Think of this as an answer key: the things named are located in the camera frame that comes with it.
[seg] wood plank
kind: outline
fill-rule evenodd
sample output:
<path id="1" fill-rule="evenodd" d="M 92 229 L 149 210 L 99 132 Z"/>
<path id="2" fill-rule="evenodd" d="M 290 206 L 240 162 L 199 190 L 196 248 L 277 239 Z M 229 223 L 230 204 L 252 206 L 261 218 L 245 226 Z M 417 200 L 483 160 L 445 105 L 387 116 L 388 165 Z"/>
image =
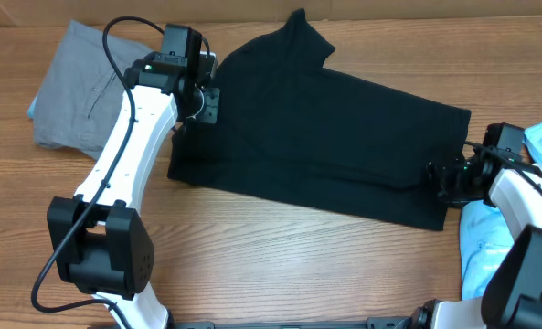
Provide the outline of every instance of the wood plank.
<path id="1" fill-rule="evenodd" d="M 194 24 L 220 58 L 280 23 Z M 336 46 L 326 67 L 473 111 L 485 126 L 542 122 L 542 17 L 313 22 Z M 28 104 L 64 27 L 0 28 L 0 328 L 111 321 L 101 306 L 41 314 L 31 284 L 51 252 L 45 214 L 93 166 L 73 150 L 32 143 Z M 158 48 L 137 25 L 114 33 Z M 431 298 L 459 300 L 459 211 L 443 232 L 295 207 L 166 179 L 165 142 L 149 179 L 143 222 L 156 247 L 151 279 L 180 321 L 365 320 L 410 314 Z M 45 305 L 85 298 L 55 270 Z"/>

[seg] black cloth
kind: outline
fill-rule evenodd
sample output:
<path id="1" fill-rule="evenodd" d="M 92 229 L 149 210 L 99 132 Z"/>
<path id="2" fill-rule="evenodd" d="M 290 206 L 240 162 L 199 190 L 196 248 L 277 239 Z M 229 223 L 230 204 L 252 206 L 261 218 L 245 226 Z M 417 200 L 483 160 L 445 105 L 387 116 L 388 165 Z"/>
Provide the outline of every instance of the black cloth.
<path id="1" fill-rule="evenodd" d="M 442 230 L 425 167 L 461 153 L 470 112 L 323 69 L 334 50 L 298 10 L 231 53 L 218 122 L 187 120 L 169 178 Z"/>

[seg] wooden floor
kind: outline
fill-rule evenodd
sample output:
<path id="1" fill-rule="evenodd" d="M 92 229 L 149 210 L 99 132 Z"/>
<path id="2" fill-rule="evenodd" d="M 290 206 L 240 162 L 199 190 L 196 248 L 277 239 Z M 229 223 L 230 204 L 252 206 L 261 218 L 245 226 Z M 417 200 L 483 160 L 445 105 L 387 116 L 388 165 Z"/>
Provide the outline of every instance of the wooden floor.
<path id="1" fill-rule="evenodd" d="M 542 122 L 542 17 L 317 22 L 336 47 L 326 67 L 473 111 L 469 139 L 493 122 Z M 195 24 L 221 58 L 276 23 Z M 0 328 L 108 324 L 101 306 L 36 312 L 29 294 L 51 253 L 46 210 L 72 196 L 93 161 L 32 143 L 29 103 L 64 27 L 0 28 Z M 114 34 L 159 48 L 146 27 Z M 429 232 L 196 188 L 166 179 L 166 140 L 146 188 L 143 222 L 156 248 L 151 282 L 180 321 L 365 320 L 459 300 L 460 213 Z M 40 298 L 86 298 L 58 278 Z"/>

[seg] light blue fabric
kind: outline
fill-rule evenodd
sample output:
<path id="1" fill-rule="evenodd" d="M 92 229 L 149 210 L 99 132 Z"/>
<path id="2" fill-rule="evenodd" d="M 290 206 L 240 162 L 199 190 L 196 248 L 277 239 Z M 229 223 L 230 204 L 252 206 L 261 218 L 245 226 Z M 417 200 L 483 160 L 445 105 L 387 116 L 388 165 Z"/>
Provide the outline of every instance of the light blue fabric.
<path id="1" fill-rule="evenodd" d="M 542 169 L 542 123 L 526 129 L 525 144 Z M 463 208 L 460 224 L 462 299 L 484 295 L 513 243 L 500 210 L 486 206 L 482 201 L 470 202 Z"/>
<path id="2" fill-rule="evenodd" d="M 37 103 L 37 96 L 39 96 L 39 94 L 35 95 L 35 99 L 31 101 L 31 106 L 29 106 L 29 110 L 27 111 L 27 116 L 30 119 L 33 119 L 33 113 L 35 112 L 35 104 Z"/>

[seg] black fabric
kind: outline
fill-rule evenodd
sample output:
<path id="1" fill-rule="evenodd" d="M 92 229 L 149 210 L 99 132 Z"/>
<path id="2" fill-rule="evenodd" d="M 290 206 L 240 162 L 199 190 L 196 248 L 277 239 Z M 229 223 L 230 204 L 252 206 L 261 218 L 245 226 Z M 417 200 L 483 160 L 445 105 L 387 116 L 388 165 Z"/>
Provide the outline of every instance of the black fabric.
<path id="1" fill-rule="evenodd" d="M 299 10 L 230 54 L 218 122 L 187 120 L 169 178 L 441 230 L 425 166 L 462 151 L 470 112 L 323 69 L 334 50 Z"/>

